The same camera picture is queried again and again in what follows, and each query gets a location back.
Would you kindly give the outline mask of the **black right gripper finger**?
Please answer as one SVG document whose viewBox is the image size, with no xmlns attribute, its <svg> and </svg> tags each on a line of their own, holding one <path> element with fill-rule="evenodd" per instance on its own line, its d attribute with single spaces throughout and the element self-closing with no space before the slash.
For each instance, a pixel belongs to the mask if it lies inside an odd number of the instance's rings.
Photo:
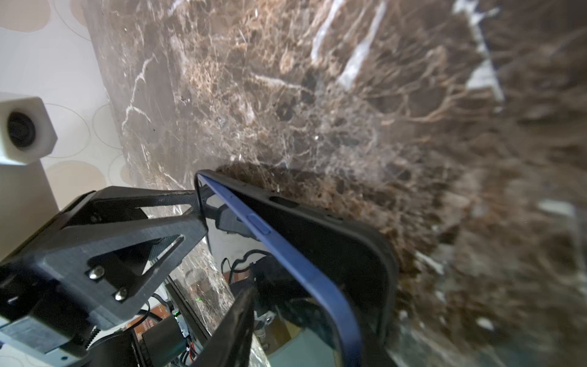
<svg viewBox="0 0 587 367">
<path fill-rule="evenodd" d="M 192 366 L 249 366 L 256 295 L 257 291 L 253 288 L 244 290 L 238 295 Z"/>
</svg>

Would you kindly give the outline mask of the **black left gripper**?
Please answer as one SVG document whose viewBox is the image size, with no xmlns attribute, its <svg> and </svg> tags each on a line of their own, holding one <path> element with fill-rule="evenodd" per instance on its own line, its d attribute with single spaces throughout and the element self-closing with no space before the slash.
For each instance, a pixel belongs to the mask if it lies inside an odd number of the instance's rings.
<svg viewBox="0 0 587 367">
<path fill-rule="evenodd" d="M 196 191 L 84 194 L 1 263 L 1 343 L 55 366 L 114 366 L 99 333 L 135 315 L 205 237 Z"/>
</svg>

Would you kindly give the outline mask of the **black smartphone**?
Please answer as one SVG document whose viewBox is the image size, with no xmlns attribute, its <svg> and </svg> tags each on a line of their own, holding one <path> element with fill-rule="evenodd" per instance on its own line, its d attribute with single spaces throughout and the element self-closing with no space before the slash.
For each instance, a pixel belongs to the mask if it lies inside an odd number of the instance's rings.
<svg viewBox="0 0 587 367">
<path fill-rule="evenodd" d="M 229 188 L 204 173 L 197 174 L 197 178 L 222 199 L 230 211 L 267 247 L 287 273 L 293 276 L 294 283 L 302 286 L 317 301 L 320 312 L 325 314 L 333 332 L 333 341 L 341 352 L 342 365 L 359 366 L 362 362 L 362 335 L 358 321 L 341 290 Z"/>
</svg>

